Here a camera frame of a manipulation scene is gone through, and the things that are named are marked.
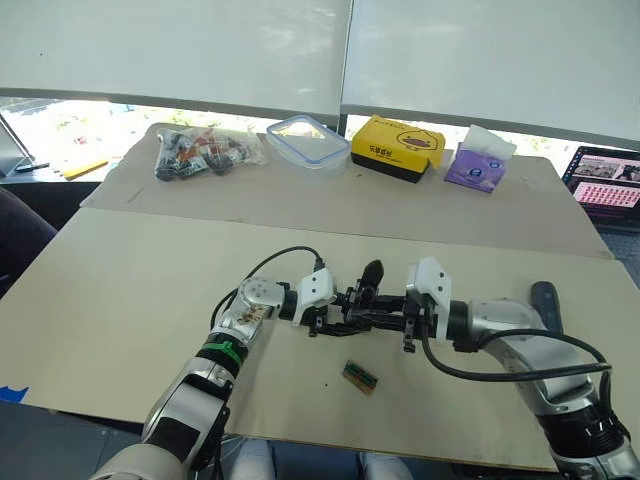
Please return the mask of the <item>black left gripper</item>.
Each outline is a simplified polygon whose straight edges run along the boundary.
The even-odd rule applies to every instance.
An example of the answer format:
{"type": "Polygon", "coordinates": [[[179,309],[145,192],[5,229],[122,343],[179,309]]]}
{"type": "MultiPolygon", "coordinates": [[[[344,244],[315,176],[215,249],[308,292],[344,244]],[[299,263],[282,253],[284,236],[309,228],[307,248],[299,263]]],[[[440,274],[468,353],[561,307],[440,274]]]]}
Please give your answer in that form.
{"type": "Polygon", "coordinates": [[[350,314],[362,309],[361,293],[359,288],[349,287],[344,293],[338,293],[333,303],[322,307],[309,307],[307,309],[308,336],[348,337],[378,328],[376,324],[346,324],[337,321],[336,313],[339,309],[342,314],[350,314]]]}

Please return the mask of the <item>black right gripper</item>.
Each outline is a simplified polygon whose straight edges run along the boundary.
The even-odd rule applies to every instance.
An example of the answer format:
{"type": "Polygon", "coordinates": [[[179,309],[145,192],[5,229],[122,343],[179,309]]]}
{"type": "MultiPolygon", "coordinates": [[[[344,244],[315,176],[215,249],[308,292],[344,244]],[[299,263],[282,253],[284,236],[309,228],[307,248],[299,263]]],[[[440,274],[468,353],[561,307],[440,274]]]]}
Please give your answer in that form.
{"type": "Polygon", "coordinates": [[[414,341],[421,342],[431,333],[433,299],[428,294],[406,296],[378,295],[371,304],[372,310],[403,310],[402,315],[387,312],[358,310],[349,315],[349,323],[361,331],[371,329],[403,331],[403,350],[414,353],[414,341]]]}

